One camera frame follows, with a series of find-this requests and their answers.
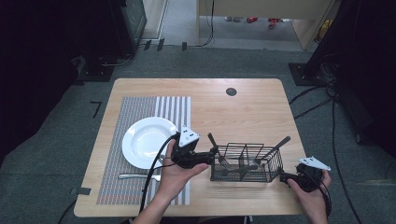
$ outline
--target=striped placemat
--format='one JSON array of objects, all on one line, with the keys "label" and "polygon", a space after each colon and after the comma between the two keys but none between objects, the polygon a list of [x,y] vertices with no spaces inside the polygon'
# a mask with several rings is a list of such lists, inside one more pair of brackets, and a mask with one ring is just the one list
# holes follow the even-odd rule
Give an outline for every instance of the striped placemat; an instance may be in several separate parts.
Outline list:
[{"label": "striped placemat", "polygon": [[[132,166],[122,154],[122,138],[137,121],[149,117],[161,117],[172,121],[179,130],[191,125],[191,98],[187,96],[124,97],[119,118],[107,158],[105,173],[96,204],[140,204],[145,178],[118,180],[118,175],[147,174],[149,170]],[[146,202],[154,197],[159,183],[150,181]],[[187,183],[172,204],[190,204],[190,182]]]}]

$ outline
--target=red object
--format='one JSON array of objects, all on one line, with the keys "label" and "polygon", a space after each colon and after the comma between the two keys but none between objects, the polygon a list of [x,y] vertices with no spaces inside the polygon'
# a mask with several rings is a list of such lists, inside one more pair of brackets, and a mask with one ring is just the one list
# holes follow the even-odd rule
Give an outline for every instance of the red object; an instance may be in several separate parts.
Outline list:
[{"label": "red object", "polygon": [[280,19],[268,19],[270,24],[268,25],[268,28],[273,29],[276,26],[276,23],[280,21]]},{"label": "red object", "polygon": [[259,18],[258,17],[249,17],[247,18],[247,23],[252,23],[254,21],[257,21]]}]

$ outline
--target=utensil holder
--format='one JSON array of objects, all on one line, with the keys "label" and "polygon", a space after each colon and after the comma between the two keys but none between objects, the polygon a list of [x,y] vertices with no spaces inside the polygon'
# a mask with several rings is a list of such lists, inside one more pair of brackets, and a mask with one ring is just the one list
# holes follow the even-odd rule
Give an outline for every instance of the utensil holder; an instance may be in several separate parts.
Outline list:
[{"label": "utensil holder", "polygon": [[[279,147],[247,143],[217,147],[219,153],[211,164],[212,181],[270,183],[277,177],[278,168],[283,169]],[[227,161],[226,165],[220,163],[223,160]]]}]

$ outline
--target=hand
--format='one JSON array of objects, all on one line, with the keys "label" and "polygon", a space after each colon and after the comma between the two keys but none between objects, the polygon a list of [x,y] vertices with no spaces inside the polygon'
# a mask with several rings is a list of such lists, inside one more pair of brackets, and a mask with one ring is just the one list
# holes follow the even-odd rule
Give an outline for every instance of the hand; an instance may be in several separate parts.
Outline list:
[{"label": "hand", "polygon": [[[174,164],[171,161],[171,155],[175,140],[171,140],[166,150],[166,159],[163,160],[163,165]],[[157,194],[165,197],[171,202],[183,190],[187,181],[193,176],[200,174],[209,166],[205,163],[197,164],[192,169],[183,169],[178,165],[163,167],[161,173],[161,182]]]},{"label": "hand", "polygon": [[163,160],[160,186],[153,200],[134,219],[134,224],[157,224],[169,206],[170,202],[183,190],[193,176],[200,174],[209,167],[207,164],[197,164],[192,169],[183,169],[171,161],[173,145],[175,140],[171,140],[166,149],[166,159]]},{"label": "hand", "polygon": [[[332,179],[329,176],[329,173],[326,170],[322,171],[322,184],[320,187],[326,192],[326,188],[329,187]],[[288,184],[291,189],[297,194],[297,201],[303,206],[306,214],[308,215],[308,219],[310,223],[313,224],[321,224],[328,223],[327,222],[327,214],[326,214],[326,204],[324,202],[324,198],[319,189],[316,189],[312,192],[303,191],[300,186],[291,178],[288,179]]]}]

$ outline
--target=white plate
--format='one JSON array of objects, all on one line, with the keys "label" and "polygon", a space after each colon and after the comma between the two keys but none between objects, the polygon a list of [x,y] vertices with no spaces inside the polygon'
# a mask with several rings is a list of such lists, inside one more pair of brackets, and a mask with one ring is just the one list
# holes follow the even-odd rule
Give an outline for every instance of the white plate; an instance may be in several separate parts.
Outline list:
[{"label": "white plate", "polygon": [[[167,119],[151,117],[132,125],[122,139],[122,153],[133,166],[149,169],[163,143],[177,132],[174,123]],[[161,166],[157,161],[155,167]]]}]

